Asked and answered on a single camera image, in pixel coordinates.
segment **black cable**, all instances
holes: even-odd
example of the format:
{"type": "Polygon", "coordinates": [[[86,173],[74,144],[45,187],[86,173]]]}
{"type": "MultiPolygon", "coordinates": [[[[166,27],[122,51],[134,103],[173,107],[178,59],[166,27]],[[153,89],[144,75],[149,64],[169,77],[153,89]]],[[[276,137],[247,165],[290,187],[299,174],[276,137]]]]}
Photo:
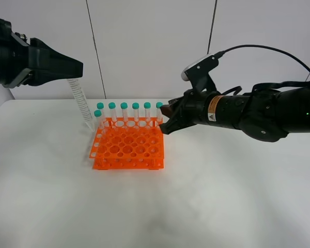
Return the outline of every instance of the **black cable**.
{"type": "Polygon", "coordinates": [[[282,83],[260,83],[255,84],[252,91],[264,90],[264,89],[280,89],[284,87],[305,87],[305,81],[285,81],[282,83]]]}
{"type": "Polygon", "coordinates": [[[238,49],[238,48],[264,48],[264,49],[273,50],[273,51],[276,51],[276,52],[285,54],[285,55],[287,55],[288,57],[291,57],[292,59],[294,59],[295,61],[297,61],[301,66],[303,66],[303,67],[310,73],[310,68],[309,68],[305,63],[303,63],[301,60],[299,60],[298,58],[296,58],[294,55],[292,55],[292,54],[290,54],[290,53],[287,53],[287,52],[285,52],[285,51],[283,51],[283,50],[280,50],[280,49],[277,49],[277,48],[272,48],[272,47],[266,46],[266,45],[253,45],[253,44],[238,45],[238,46],[234,46],[234,47],[232,47],[232,48],[229,48],[229,49],[227,49],[227,50],[218,52],[218,53],[216,53],[214,56],[215,56],[216,58],[220,58],[220,57],[222,57],[225,53],[227,53],[227,52],[229,52],[229,51],[232,51],[232,50],[235,50],[235,49],[238,49]]]}

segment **rack hole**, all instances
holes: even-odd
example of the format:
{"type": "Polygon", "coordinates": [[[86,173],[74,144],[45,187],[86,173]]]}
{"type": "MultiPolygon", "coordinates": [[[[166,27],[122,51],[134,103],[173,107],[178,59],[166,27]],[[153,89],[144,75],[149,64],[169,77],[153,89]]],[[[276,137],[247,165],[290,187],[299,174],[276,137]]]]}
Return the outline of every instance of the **rack hole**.
{"type": "Polygon", "coordinates": [[[139,121],[139,123],[138,123],[139,127],[144,127],[146,124],[147,124],[147,122],[145,122],[143,120],[139,121]]]}
{"type": "Polygon", "coordinates": [[[133,120],[128,121],[128,127],[134,127],[135,122],[133,120]]]}
{"type": "Polygon", "coordinates": [[[119,147],[118,146],[112,146],[109,151],[111,153],[118,153],[119,152],[119,147]]]}
{"type": "Polygon", "coordinates": [[[114,138],[112,138],[112,142],[113,142],[114,144],[118,144],[120,141],[121,141],[121,138],[120,138],[120,137],[114,137],[114,138]]]}
{"type": "Polygon", "coordinates": [[[131,153],[132,150],[133,150],[133,149],[132,149],[131,146],[126,146],[126,147],[123,148],[123,152],[124,152],[124,153],[131,153]]]}
{"type": "Polygon", "coordinates": [[[132,137],[126,137],[126,138],[124,139],[124,142],[125,142],[126,144],[130,144],[130,143],[133,142],[133,138],[132,138],[132,137]]]}
{"type": "Polygon", "coordinates": [[[153,120],[153,121],[151,121],[151,122],[149,123],[149,125],[150,125],[151,127],[157,127],[157,126],[159,125],[159,123],[158,123],[157,121],[153,120]]]}
{"type": "Polygon", "coordinates": [[[137,143],[139,143],[139,144],[144,144],[144,143],[146,142],[146,139],[143,138],[143,137],[139,137],[139,138],[136,139],[136,141],[137,141],[137,143]]]}
{"type": "Polygon", "coordinates": [[[115,123],[115,126],[117,126],[117,127],[124,126],[124,121],[119,120],[118,122],[115,123]]]}
{"type": "Polygon", "coordinates": [[[159,140],[157,138],[155,138],[155,137],[152,137],[152,138],[149,139],[149,142],[151,142],[152,144],[157,144],[158,141],[159,140]]]}
{"type": "Polygon", "coordinates": [[[144,153],[145,152],[145,148],[143,146],[138,146],[135,149],[136,153],[144,153]]]}
{"type": "Polygon", "coordinates": [[[156,153],[156,152],[159,152],[159,149],[156,147],[156,146],[152,146],[152,147],[149,147],[149,152],[150,153],[156,153]]]}

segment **teal tube cap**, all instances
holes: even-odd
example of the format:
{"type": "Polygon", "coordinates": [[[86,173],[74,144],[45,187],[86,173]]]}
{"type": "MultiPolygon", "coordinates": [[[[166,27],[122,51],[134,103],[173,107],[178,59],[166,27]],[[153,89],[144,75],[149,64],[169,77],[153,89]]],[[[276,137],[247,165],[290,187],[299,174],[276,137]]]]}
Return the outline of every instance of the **teal tube cap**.
{"type": "Polygon", "coordinates": [[[128,108],[128,104],[126,102],[122,102],[120,104],[120,107],[121,107],[122,110],[126,110],[128,108]]]}
{"type": "Polygon", "coordinates": [[[158,109],[159,109],[162,105],[163,105],[163,103],[162,103],[162,102],[157,102],[157,103],[156,103],[156,108],[158,108],[158,109]]]}
{"type": "Polygon", "coordinates": [[[109,103],[109,108],[112,110],[116,107],[116,104],[114,102],[109,103]]]}
{"type": "Polygon", "coordinates": [[[148,109],[148,108],[150,109],[150,102],[145,102],[144,103],[144,108],[145,109],[148,109]]]}
{"type": "Polygon", "coordinates": [[[103,105],[103,103],[102,102],[99,102],[98,104],[97,104],[97,108],[98,109],[103,109],[104,108],[104,105],[103,105]]]}
{"type": "Polygon", "coordinates": [[[94,116],[95,117],[100,117],[101,116],[101,111],[100,110],[95,110],[94,111],[94,116]]]}
{"type": "Polygon", "coordinates": [[[132,108],[133,108],[134,110],[139,109],[139,103],[134,102],[134,103],[132,104],[132,108]]]}

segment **test tube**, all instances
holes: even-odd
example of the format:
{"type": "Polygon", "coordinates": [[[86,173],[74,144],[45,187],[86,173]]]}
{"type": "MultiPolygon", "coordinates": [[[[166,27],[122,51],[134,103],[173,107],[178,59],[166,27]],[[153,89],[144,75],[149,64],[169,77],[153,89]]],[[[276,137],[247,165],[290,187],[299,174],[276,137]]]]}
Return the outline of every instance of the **test tube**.
{"type": "Polygon", "coordinates": [[[97,118],[97,122],[98,122],[98,127],[100,129],[104,129],[104,124],[103,124],[103,120],[102,120],[102,117],[101,117],[101,111],[100,110],[95,110],[94,111],[94,116],[97,118]]]}
{"type": "Polygon", "coordinates": [[[150,121],[150,102],[144,103],[146,121],[150,121]]]}
{"type": "Polygon", "coordinates": [[[122,102],[120,104],[120,108],[122,109],[123,121],[129,121],[128,104],[126,102],[122,102]]]}
{"type": "Polygon", "coordinates": [[[103,121],[106,121],[106,120],[105,120],[106,117],[105,117],[105,113],[104,113],[104,105],[103,105],[103,103],[102,103],[102,102],[99,102],[99,103],[97,104],[97,108],[101,111],[102,120],[103,120],[103,121]]]}
{"type": "Polygon", "coordinates": [[[139,103],[135,102],[132,104],[134,121],[139,121],[139,103]]]}
{"type": "Polygon", "coordinates": [[[158,102],[156,103],[156,117],[157,117],[157,122],[161,122],[162,121],[162,112],[160,107],[163,105],[162,102],[158,102]]]}
{"type": "Polygon", "coordinates": [[[117,116],[116,116],[116,104],[114,102],[109,103],[109,109],[110,109],[110,113],[112,114],[112,120],[114,122],[117,121],[117,116]]]}

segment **black robotic arm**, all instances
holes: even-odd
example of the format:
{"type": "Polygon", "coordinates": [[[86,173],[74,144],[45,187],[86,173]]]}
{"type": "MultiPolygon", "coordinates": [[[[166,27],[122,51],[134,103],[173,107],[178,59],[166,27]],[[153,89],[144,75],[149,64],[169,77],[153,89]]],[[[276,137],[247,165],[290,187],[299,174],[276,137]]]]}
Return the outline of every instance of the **black robotic arm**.
{"type": "Polygon", "coordinates": [[[13,33],[11,23],[0,19],[0,84],[5,88],[83,76],[83,63],[54,51],[37,38],[26,42],[24,34],[13,33]]]}
{"type": "MultiPolygon", "coordinates": [[[[309,67],[284,51],[260,45],[239,47],[279,51],[294,58],[310,72],[309,67]]],[[[276,142],[289,133],[310,133],[310,82],[261,83],[254,85],[252,92],[243,95],[237,95],[240,86],[224,93],[217,91],[209,71],[230,50],[207,55],[184,69],[181,77],[191,82],[192,89],[161,107],[162,113],[169,117],[167,123],[160,125],[162,132],[170,134],[202,124],[242,130],[248,136],[265,142],[276,142]],[[276,90],[282,87],[298,89],[276,90]]]]}

